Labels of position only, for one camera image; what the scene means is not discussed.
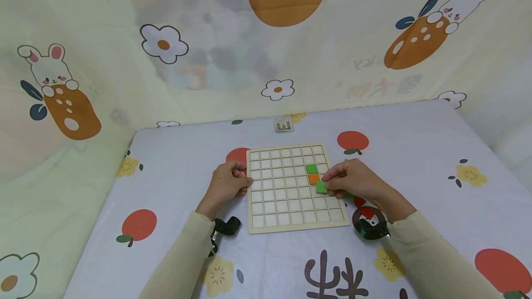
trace black clamp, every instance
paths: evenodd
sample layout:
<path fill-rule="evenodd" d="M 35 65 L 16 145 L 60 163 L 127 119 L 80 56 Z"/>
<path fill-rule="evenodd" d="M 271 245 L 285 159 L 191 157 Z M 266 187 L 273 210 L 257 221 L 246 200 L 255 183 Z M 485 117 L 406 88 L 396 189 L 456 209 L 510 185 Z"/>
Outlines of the black clamp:
<path fill-rule="evenodd" d="M 218 237 L 218 233 L 221 233 L 226 236 L 234 236 L 240 226 L 242 225 L 242 222 L 235 216 L 232 216 L 227 223 L 222 221 L 219 218 L 214 219 L 214 230 L 211 234 L 211 253 L 209 253 L 209 257 L 213 256 L 218 252 L 218 244 L 216 243 L 216 238 Z"/>

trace red object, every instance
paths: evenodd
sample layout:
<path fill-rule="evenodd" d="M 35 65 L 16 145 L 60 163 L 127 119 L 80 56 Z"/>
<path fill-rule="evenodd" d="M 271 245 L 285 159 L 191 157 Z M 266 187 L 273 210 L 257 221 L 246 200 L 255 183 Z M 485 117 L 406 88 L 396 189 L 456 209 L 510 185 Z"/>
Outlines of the red object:
<path fill-rule="evenodd" d="M 369 145 L 369 139 L 367 136 L 357 131 L 341 132 L 336 138 L 336 141 L 343 149 L 357 149 L 364 150 Z"/>
<path fill-rule="evenodd" d="M 133 241 L 144 240 L 150 236 L 157 225 L 157 216 L 148 209 L 140 209 L 127 216 L 122 224 L 122 234 Z"/>
<path fill-rule="evenodd" d="M 361 206 L 363 206 L 365 204 L 365 200 L 361 197 L 355 197 L 355 206 L 357 208 L 360 208 Z"/>
<path fill-rule="evenodd" d="M 532 276 L 516 257 L 497 249 L 481 250 L 475 256 L 475 267 L 501 293 L 532 289 Z"/>
<path fill-rule="evenodd" d="M 360 214 L 364 215 L 365 218 L 371 219 L 375 216 L 375 209 L 371 207 L 362 207 L 360 208 Z"/>
<path fill-rule="evenodd" d="M 230 151 L 230 153 L 227 154 L 225 157 L 225 161 L 239 161 L 244 164 L 246 164 L 246 151 L 248 151 L 249 148 L 237 148 Z M 246 170 L 242 171 L 246 176 L 248 175 L 248 172 Z"/>

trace cartoon bunny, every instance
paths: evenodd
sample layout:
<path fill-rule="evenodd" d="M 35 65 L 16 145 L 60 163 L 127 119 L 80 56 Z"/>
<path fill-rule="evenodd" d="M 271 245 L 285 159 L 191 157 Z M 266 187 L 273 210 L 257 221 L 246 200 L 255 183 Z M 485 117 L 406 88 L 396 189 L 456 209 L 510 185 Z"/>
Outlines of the cartoon bunny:
<path fill-rule="evenodd" d="M 440 21 L 445 16 L 451 22 L 446 28 L 446 34 L 452 34 L 460 23 L 466 19 L 484 0 L 449 0 L 440 9 L 427 17 L 430 24 Z"/>
<path fill-rule="evenodd" d="M 48 48 L 48 57 L 42 57 L 41 52 L 30 45 L 17 48 L 18 54 L 31 65 L 31 72 L 35 81 L 41 86 L 45 96 L 53 97 L 53 85 L 63 84 L 68 90 L 77 90 L 79 83 L 70 75 L 63 58 L 65 49 L 60 44 L 52 44 Z"/>

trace yellow flower print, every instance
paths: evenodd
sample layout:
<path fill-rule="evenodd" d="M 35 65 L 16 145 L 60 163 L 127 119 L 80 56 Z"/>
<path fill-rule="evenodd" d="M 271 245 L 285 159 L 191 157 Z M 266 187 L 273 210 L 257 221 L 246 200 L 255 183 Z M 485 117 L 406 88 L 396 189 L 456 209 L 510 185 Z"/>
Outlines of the yellow flower print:
<path fill-rule="evenodd" d="M 120 169 L 118 169 L 118 173 L 116 174 L 117 177 L 123 177 L 123 176 L 131 176 L 137 165 L 139 165 L 138 159 L 133 159 L 130 156 L 127 156 L 120 165 Z"/>
<path fill-rule="evenodd" d="M 456 166 L 456 177 L 462 181 L 467 181 L 473 187 L 480 187 L 488 182 L 488 178 L 480 173 L 474 166 Z"/>
<path fill-rule="evenodd" d="M 224 260 L 215 255 L 209 265 L 203 270 L 203 284 L 207 285 L 207 295 L 214 298 L 232 289 L 232 273 L 234 267 L 230 260 Z"/>
<path fill-rule="evenodd" d="M 284 117 L 290 116 L 292 118 L 292 123 L 298 124 L 301 122 L 302 118 L 305 118 L 307 116 L 307 113 L 301 113 L 301 114 L 287 114 Z"/>
<path fill-rule="evenodd" d="M 405 269 L 394 251 L 378 249 L 377 258 L 373 261 L 373 265 L 388 281 L 395 282 L 398 277 L 405 276 Z"/>

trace orange square tile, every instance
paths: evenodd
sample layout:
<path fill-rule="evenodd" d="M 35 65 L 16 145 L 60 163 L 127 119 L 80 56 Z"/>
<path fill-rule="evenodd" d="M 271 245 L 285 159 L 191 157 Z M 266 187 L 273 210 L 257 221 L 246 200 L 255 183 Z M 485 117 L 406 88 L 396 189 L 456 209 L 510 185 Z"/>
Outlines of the orange square tile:
<path fill-rule="evenodd" d="M 318 181 L 320 180 L 320 175 L 319 174 L 309 174 L 308 175 L 308 182 L 311 184 L 311 185 L 315 185 Z"/>

